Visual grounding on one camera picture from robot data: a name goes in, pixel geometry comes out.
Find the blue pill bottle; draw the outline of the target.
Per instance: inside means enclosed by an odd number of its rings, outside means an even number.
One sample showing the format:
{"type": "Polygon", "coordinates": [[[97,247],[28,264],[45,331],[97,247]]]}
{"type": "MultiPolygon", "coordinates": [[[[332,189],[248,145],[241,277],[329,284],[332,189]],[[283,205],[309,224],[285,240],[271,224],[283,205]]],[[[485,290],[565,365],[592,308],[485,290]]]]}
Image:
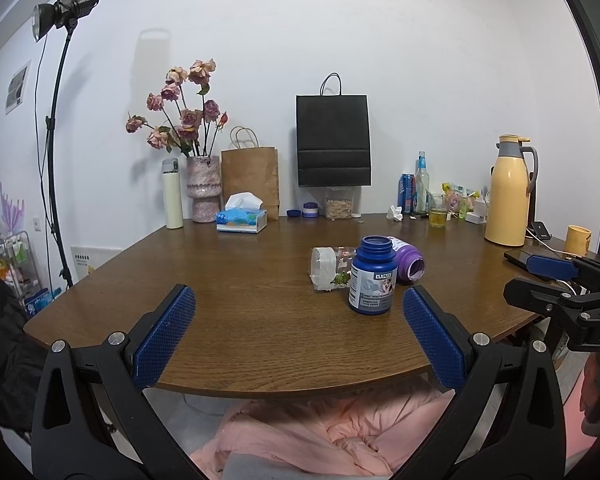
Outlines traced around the blue pill bottle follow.
{"type": "Polygon", "coordinates": [[[380,315],[392,306],[396,289],[396,252],[389,237],[363,237],[351,262],[349,307],[359,314],[380,315]]]}

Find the small yellow cup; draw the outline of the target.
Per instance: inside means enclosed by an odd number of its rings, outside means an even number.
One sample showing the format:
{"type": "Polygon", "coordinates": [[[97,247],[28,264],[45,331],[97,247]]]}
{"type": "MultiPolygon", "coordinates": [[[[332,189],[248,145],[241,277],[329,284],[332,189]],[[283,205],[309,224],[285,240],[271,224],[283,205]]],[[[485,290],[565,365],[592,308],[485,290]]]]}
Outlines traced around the small yellow cup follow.
{"type": "Polygon", "coordinates": [[[565,240],[565,252],[570,255],[584,257],[588,253],[592,238],[592,232],[583,226],[570,224],[567,229],[565,240]]]}

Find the black smartphone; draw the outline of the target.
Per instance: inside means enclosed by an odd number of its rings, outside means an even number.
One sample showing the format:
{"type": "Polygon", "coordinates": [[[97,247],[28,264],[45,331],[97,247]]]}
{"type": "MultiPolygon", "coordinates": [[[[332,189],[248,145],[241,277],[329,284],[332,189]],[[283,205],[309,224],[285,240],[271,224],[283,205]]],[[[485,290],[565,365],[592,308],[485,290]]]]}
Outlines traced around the black smartphone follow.
{"type": "Polygon", "coordinates": [[[528,260],[531,257],[531,254],[521,250],[519,248],[514,248],[504,252],[504,259],[516,266],[518,269],[523,270],[524,272],[528,272],[528,260]]]}

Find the yellow thermos jug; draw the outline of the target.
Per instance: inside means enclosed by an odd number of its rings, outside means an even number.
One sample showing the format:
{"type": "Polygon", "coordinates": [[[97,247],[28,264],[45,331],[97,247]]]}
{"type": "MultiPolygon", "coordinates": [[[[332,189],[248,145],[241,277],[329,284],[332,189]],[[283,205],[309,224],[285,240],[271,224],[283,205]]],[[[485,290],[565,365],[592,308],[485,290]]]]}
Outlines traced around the yellow thermos jug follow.
{"type": "Polygon", "coordinates": [[[488,242],[521,247],[526,240],[530,197],[535,190],[539,157],[528,138],[503,134],[491,174],[486,232],[488,242]]]}

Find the glass of yellow liquid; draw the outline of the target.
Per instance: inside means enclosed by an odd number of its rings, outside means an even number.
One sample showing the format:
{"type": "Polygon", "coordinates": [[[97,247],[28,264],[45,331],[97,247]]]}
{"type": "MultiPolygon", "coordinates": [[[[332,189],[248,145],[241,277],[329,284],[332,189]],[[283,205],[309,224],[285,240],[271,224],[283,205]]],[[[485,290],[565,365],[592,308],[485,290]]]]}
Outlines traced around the glass of yellow liquid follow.
{"type": "Polygon", "coordinates": [[[428,194],[428,221],[432,228],[444,229],[448,221],[448,205],[444,194],[428,194]]]}

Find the pink cloth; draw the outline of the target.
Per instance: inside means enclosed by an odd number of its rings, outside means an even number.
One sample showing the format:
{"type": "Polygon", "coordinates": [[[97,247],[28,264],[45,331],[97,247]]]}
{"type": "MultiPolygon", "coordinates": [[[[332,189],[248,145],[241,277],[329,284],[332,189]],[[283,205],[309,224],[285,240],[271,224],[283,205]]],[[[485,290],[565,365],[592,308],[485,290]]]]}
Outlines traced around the pink cloth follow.
{"type": "Polygon", "coordinates": [[[211,479],[223,477],[233,454],[309,474],[388,476],[424,442],[453,396],[416,377],[347,396],[242,401],[190,458],[211,479]]]}

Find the clear glass bottle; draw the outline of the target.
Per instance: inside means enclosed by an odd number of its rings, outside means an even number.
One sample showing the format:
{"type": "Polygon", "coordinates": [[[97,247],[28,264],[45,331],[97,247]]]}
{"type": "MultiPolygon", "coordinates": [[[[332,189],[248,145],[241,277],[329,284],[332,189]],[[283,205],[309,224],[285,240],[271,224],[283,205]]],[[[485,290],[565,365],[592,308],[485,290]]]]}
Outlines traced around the clear glass bottle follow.
{"type": "Polygon", "coordinates": [[[426,154],[418,153],[415,172],[415,214],[426,216],[428,214],[429,174],[427,170],[426,154]]]}

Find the blue drink can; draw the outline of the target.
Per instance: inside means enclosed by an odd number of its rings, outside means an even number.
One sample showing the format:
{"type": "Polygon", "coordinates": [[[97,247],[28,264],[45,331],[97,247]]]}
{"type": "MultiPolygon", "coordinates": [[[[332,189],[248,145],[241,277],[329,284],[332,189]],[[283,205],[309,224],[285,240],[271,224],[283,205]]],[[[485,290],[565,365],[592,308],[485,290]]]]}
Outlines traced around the blue drink can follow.
{"type": "Polygon", "coordinates": [[[401,174],[398,184],[398,206],[402,214],[409,216],[414,212],[415,176],[414,174],[401,174]]]}

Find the clear jar with oats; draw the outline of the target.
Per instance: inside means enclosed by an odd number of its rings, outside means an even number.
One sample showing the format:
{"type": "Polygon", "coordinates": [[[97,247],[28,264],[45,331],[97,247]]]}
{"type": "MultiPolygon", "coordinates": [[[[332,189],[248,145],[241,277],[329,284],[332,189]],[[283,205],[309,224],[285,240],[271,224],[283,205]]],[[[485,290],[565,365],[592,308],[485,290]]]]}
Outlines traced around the clear jar with oats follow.
{"type": "Polygon", "coordinates": [[[326,188],[324,215],[328,220],[348,220],[353,216],[353,188],[326,188]]]}

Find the black paper bag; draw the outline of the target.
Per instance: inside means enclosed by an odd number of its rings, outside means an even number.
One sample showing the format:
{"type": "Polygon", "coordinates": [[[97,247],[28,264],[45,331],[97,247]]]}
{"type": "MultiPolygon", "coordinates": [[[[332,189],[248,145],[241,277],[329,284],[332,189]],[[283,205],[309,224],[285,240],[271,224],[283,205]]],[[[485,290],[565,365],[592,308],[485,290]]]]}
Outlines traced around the black paper bag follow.
{"type": "Polygon", "coordinates": [[[372,180],[366,96],[337,92],[296,97],[298,185],[354,188],[372,180]]]}

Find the cream thermos bottle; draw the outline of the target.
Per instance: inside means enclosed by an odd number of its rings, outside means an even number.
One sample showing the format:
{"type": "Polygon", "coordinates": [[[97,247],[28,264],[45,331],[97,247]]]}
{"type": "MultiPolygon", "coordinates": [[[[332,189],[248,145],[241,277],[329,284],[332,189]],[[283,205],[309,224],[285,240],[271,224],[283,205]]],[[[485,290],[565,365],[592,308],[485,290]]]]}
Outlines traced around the cream thermos bottle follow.
{"type": "Polygon", "coordinates": [[[166,213],[166,227],[169,230],[184,226],[182,209],[180,165],[175,157],[162,162],[163,203],[166,213]]]}

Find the blue tissue box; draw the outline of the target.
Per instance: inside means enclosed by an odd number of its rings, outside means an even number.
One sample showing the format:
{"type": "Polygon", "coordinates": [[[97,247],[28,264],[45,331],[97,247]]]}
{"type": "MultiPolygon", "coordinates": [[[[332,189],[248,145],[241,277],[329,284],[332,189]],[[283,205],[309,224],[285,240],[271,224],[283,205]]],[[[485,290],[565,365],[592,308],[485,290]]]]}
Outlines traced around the blue tissue box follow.
{"type": "Polygon", "coordinates": [[[263,200],[250,192],[231,195],[222,211],[215,215],[219,232],[258,234],[268,225],[263,200]]]}

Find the pink ceramic vase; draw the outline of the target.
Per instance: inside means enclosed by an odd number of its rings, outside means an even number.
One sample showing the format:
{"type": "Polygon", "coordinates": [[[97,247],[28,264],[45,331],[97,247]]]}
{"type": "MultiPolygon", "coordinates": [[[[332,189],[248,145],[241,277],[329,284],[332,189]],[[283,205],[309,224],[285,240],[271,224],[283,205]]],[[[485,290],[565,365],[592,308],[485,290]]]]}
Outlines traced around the pink ceramic vase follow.
{"type": "Polygon", "coordinates": [[[187,159],[187,195],[192,199],[192,219],[197,223],[215,222],[221,209],[222,180],[218,155],[187,159]]]}

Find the brown paper bag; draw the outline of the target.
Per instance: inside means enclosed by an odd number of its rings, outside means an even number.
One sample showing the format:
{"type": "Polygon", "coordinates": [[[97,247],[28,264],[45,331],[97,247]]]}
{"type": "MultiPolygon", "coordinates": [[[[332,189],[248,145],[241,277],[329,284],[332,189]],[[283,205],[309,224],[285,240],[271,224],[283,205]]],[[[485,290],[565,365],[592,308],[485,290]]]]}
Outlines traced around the brown paper bag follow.
{"type": "Polygon", "coordinates": [[[232,148],[221,152],[221,176],[224,198],[250,192],[262,200],[268,220],[279,218],[278,151],[261,146],[256,133],[248,127],[230,130],[232,148]]]}

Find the studio light on stand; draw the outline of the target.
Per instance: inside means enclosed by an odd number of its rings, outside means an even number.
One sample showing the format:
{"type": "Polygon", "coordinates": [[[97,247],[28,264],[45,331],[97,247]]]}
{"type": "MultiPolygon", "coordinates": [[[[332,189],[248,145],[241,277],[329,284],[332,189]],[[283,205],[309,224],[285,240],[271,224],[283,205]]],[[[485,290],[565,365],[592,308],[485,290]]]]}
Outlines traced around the studio light on stand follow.
{"type": "MultiPolygon", "coordinates": [[[[59,276],[65,281],[67,288],[73,286],[73,276],[68,263],[64,242],[62,241],[55,178],[55,136],[57,129],[59,91],[73,33],[78,27],[79,20],[90,14],[96,6],[98,6],[99,1],[100,0],[56,0],[54,3],[39,3],[33,8],[31,15],[33,38],[36,42],[42,41],[43,43],[40,58],[38,59],[38,65],[35,70],[33,114],[36,135],[38,178],[40,179],[40,191],[45,220],[47,272],[50,273],[50,245],[47,241],[47,237],[50,236],[56,244],[60,260],[59,276]],[[66,36],[56,70],[53,95],[52,100],[50,101],[50,112],[44,120],[44,142],[43,146],[40,146],[41,136],[40,123],[38,122],[38,85],[40,84],[40,71],[46,53],[46,40],[52,29],[63,29],[66,36]]],[[[48,274],[48,277],[50,278],[50,287],[53,287],[52,274],[48,274]]]]}

